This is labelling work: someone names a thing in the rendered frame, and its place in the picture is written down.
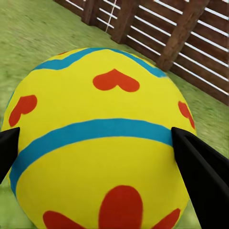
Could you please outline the easter egg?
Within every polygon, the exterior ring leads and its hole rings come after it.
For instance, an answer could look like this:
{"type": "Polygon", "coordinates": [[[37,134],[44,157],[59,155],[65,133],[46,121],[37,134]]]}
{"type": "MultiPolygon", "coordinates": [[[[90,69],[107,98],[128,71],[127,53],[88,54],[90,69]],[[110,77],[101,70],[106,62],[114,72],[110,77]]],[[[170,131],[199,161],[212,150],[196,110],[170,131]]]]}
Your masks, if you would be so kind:
{"type": "Polygon", "coordinates": [[[20,127],[6,174],[38,229],[173,229],[190,199],[172,127],[197,136],[184,96],[134,54],[82,48],[37,66],[2,132],[20,127]]]}

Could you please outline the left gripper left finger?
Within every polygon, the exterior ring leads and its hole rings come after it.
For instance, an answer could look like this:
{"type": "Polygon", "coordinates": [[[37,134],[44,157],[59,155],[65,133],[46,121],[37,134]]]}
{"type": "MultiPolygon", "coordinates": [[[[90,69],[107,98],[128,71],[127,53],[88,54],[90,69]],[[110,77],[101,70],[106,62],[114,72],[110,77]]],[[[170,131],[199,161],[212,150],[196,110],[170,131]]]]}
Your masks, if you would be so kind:
{"type": "Polygon", "coordinates": [[[17,158],[20,127],[0,132],[0,184],[17,158]]]}

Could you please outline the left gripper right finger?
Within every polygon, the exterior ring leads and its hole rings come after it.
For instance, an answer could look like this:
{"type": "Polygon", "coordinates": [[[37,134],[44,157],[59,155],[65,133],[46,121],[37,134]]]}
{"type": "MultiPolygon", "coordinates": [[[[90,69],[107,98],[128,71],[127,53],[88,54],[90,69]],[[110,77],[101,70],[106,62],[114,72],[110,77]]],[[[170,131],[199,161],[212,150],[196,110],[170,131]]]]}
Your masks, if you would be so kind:
{"type": "Polygon", "coordinates": [[[175,160],[202,229],[229,229],[229,159],[172,127],[175,160]]]}

